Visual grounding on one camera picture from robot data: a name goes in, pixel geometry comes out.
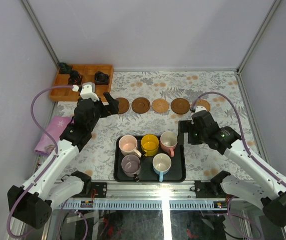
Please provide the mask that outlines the brown wooden coaster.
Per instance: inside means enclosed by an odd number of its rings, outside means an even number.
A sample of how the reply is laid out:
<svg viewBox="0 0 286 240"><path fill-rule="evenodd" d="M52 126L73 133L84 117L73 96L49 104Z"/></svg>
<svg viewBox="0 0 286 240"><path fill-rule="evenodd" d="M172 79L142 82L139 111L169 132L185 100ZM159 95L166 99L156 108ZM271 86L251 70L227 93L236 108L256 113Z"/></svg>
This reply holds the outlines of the brown wooden coaster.
<svg viewBox="0 0 286 240"><path fill-rule="evenodd" d="M144 97L138 97L132 101L132 110L138 114L144 114L150 110L150 101Z"/></svg>
<svg viewBox="0 0 286 240"><path fill-rule="evenodd" d="M118 114L126 113L130 107L129 101L123 97L118 97L116 100L118 101Z"/></svg>
<svg viewBox="0 0 286 240"><path fill-rule="evenodd" d="M183 115L189 112L190 103L184 98L176 98L171 103L171 109L174 113Z"/></svg>

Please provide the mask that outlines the pink mug cream inside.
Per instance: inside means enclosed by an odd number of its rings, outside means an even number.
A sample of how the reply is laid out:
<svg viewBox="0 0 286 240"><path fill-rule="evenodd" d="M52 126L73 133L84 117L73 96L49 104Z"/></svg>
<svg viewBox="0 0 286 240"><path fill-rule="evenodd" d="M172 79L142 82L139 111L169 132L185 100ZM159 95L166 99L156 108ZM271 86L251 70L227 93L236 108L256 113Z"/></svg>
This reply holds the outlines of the pink mug cream inside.
<svg viewBox="0 0 286 240"><path fill-rule="evenodd" d="M177 146L177 135L171 131L164 132L160 137L161 148L171 158L174 157L174 150Z"/></svg>

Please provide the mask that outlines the blue mug cream inside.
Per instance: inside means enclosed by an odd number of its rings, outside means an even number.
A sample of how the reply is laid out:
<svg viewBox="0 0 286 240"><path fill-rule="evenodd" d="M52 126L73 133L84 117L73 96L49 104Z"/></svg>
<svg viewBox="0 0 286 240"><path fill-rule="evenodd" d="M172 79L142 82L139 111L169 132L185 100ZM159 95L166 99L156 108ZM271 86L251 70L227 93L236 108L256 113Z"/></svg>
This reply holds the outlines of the blue mug cream inside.
<svg viewBox="0 0 286 240"><path fill-rule="evenodd" d="M160 182L163 182L164 175L169 172L171 163L172 162L170 156L164 153L159 153L153 158L153 170L158 175Z"/></svg>

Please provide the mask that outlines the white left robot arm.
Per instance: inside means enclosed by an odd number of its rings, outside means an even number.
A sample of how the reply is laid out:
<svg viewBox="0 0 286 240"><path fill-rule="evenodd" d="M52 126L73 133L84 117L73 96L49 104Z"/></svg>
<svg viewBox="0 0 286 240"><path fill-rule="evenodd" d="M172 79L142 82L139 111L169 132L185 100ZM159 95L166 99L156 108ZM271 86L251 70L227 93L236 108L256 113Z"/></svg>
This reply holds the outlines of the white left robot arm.
<svg viewBox="0 0 286 240"><path fill-rule="evenodd" d="M92 131L101 118L118 113L118 101L104 93L107 105L100 99L79 98L74 116L68 123L54 151L39 169L21 186L8 191L9 218L16 218L27 225L40 229L48 221L52 211L70 197L91 194L91 177L75 171L57 186L58 176L75 158L92 137Z"/></svg>

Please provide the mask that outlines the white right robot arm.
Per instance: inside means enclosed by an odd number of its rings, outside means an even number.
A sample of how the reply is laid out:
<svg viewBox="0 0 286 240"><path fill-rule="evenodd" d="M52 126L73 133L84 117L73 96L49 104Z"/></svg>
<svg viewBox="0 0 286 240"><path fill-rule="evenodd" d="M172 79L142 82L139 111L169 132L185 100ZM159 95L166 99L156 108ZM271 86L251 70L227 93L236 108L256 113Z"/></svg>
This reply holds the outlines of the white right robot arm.
<svg viewBox="0 0 286 240"><path fill-rule="evenodd" d="M208 145L234 161L255 181L244 182L221 171L211 180L214 196L229 194L243 199L262 210L274 225L286 226L286 176L249 149L240 134L231 127L219 127L207 110L195 112L191 120L178 122L179 143L184 141L184 134L188 134L190 145Z"/></svg>

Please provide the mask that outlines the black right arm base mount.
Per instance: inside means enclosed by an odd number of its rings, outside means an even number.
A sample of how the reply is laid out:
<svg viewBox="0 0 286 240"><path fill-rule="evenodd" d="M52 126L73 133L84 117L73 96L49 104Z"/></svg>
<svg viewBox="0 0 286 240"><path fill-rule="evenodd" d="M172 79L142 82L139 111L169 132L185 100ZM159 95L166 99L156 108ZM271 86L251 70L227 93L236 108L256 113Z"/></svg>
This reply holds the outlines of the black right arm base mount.
<svg viewBox="0 0 286 240"><path fill-rule="evenodd" d="M199 199L216 199L226 197L226 193L221 188L221 180L213 177L210 181L195 180L194 186L190 187L190 191L194 192Z"/></svg>

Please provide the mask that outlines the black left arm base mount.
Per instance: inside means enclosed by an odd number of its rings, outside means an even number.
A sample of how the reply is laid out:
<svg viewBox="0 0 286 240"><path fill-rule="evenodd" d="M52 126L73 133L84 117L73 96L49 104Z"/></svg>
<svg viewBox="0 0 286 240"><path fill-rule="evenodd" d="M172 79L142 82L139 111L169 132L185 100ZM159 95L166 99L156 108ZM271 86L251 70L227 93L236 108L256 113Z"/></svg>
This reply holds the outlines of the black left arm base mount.
<svg viewBox="0 0 286 240"><path fill-rule="evenodd" d="M102 199L107 196L106 182L90 182L84 185L81 196L91 199Z"/></svg>

